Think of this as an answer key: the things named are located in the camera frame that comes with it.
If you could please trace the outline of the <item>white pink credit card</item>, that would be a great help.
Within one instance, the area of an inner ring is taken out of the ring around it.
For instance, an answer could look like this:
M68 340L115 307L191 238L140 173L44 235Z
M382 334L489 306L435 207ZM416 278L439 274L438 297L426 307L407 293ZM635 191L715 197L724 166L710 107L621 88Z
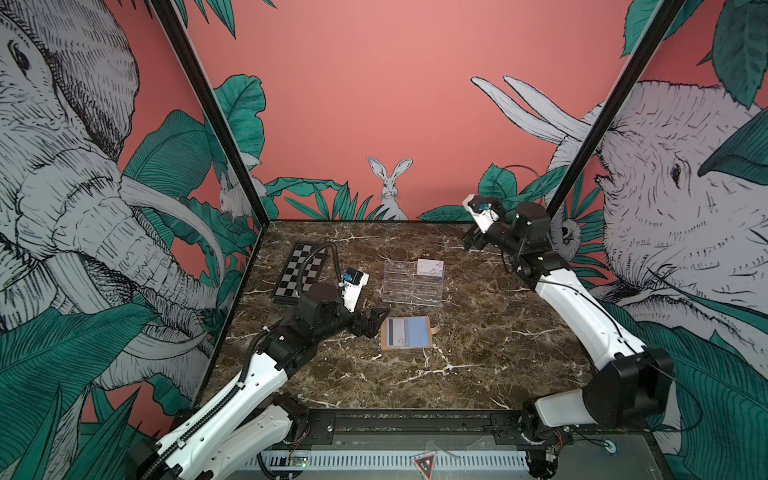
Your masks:
M444 262L441 260L422 258L417 260L416 273L420 276L443 278L444 269Z

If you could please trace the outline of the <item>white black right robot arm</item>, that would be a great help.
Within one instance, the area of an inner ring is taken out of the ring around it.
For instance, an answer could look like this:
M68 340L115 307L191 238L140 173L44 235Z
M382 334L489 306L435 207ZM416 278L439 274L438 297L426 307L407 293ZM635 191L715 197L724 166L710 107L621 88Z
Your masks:
M674 362L662 349L650 348L604 308L579 281L569 263L552 247L545 207L519 204L507 214L497 198L471 194L462 202L475 222L465 246L497 247L514 273L545 300L584 347L596 370L579 389L533 401L521 414L519 429L531 443L565 426L615 428L666 410Z

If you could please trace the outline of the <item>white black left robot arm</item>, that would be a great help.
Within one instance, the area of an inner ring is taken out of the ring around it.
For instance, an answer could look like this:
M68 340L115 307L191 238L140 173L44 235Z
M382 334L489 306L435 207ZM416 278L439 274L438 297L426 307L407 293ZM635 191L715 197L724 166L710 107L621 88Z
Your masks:
M357 288L313 285L282 320L257 336L239 374L189 419L126 456L129 479L225 479L261 451L307 434L306 408L281 388L319 344L347 330L373 338L390 310L348 306Z

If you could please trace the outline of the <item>clear acrylic organizer box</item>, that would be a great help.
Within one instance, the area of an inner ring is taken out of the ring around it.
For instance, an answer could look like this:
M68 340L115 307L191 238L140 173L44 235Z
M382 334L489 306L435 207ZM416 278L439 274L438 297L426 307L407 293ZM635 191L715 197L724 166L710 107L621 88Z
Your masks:
M414 262L385 262L382 299L388 303L440 307L443 302L443 278L420 276Z

